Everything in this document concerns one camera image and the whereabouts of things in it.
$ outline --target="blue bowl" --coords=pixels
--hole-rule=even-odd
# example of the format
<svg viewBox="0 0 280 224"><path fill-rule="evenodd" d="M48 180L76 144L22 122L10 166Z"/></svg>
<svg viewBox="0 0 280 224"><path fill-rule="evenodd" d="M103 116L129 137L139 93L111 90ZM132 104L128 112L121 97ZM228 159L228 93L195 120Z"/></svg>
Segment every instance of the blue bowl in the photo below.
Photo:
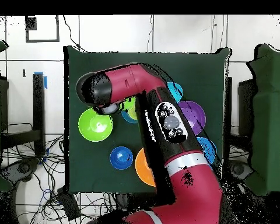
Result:
<svg viewBox="0 0 280 224"><path fill-rule="evenodd" d="M137 120L133 120L126 111L121 112L122 117L124 118L125 121L131 123L131 124L137 124Z"/></svg>
<svg viewBox="0 0 280 224"><path fill-rule="evenodd" d="M180 102L183 96L183 88L178 83L167 82L167 87L172 94L175 101L178 103Z"/></svg>
<svg viewBox="0 0 280 224"><path fill-rule="evenodd" d="M208 163L210 165L213 164L217 153L216 145L212 142L213 146L216 149L214 150L211 142L207 138L198 137L197 141L200 143L204 156L207 159Z"/></svg>
<svg viewBox="0 0 280 224"><path fill-rule="evenodd" d="M110 163L118 170L127 169L133 163L133 154L126 147L116 147L110 154Z"/></svg>

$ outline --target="blue tape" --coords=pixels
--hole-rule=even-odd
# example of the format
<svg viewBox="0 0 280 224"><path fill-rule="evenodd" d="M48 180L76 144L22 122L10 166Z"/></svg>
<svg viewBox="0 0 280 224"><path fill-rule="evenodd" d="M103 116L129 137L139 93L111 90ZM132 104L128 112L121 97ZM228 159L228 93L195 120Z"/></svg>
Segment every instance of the blue tape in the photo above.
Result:
<svg viewBox="0 0 280 224"><path fill-rule="evenodd" d="M43 157L43 161L46 162L46 161L47 161L47 158L46 158L46 157Z"/></svg>
<svg viewBox="0 0 280 224"><path fill-rule="evenodd" d="M47 80L47 76L44 77L44 87L45 89L48 88L48 80Z"/></svg>

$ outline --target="orange bowl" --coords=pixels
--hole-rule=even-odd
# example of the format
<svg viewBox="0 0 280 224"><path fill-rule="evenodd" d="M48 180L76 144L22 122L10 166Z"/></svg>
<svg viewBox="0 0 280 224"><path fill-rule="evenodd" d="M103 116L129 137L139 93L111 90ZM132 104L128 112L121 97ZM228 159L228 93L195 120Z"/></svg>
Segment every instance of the orange bowl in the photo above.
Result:
<svg viewBox="0 0 280 224"><path fill-rule="evenodd" d="M142 148L136 157L136 172L139 178L147 185L150 186L156 186L155 181L152 176L152 171L148 167L148 164L146 162L145 154L144 154L144 148Z"/></svg>

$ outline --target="dark green table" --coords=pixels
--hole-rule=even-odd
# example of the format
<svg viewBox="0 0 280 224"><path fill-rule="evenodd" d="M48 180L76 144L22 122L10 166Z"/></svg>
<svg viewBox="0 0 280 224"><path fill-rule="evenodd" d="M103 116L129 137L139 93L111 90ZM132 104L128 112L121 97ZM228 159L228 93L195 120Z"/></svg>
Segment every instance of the dark green table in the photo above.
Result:
<svg viewBox="0 0 280 224"><path fill-rule="evenodd" d="M142 148L137 124L127 123L115 113L113 131L101 142L89 142L78 130L80 115L87 110L76 95L77 80L87 72L100 71L130 62L156 64L183 87L183 100L197 102L205 111L205 131L222 157L224 66L228 48L218 54L185 53L84 53L67 47L69 56L69 190L70 192L145 193L155 188L137 176L135 162L127 170L116 170L109 161L117 146L132 150L134 161Z"/></svg>

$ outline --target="purple bowl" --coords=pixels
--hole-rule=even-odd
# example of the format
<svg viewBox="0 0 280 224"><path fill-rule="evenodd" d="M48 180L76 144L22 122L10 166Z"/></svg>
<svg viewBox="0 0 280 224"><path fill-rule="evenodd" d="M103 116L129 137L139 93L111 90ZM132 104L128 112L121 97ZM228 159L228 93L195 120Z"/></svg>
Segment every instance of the purple bowl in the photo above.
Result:
<svg viewBox="0 0 280 224"><path fill-rule="evenodd" d="M193 133L197 136L202 131L201 127L204 128L207 121L204 110L197 103L189 100L179 102L178 106L191 125Z"/></svg>

